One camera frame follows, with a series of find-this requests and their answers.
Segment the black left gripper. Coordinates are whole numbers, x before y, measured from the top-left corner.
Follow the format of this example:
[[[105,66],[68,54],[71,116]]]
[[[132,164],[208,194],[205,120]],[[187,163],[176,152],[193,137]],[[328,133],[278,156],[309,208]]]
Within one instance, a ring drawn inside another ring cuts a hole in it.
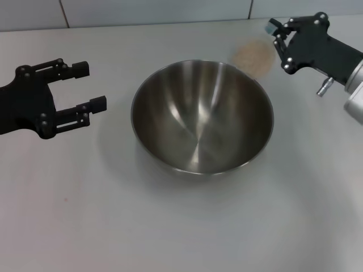
[[[62,58],[35,66],[18,67],[13,81],[1,87],[1,134],[27,129],[42,139],[51,139],[56,132],[90,126],[90,114],[107,110],[105,96],[56,112],[48,86],[48,83],[59,80],[89,75],[88,62],[69,66]]]

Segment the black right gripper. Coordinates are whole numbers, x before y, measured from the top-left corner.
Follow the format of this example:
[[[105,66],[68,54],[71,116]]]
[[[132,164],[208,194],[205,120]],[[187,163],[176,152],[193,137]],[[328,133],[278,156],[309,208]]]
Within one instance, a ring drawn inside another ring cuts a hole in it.
[[[340,84],[346,84],[354,69],[362,61],[362,52],[331,37],[328,15],[290,18],[286,23],[271,18],[266,32],[275,37],[273,44],[281,59],[281,67],[294,74],[304,67],[320,71]],[[296,33],[288,46],[286,39]]]

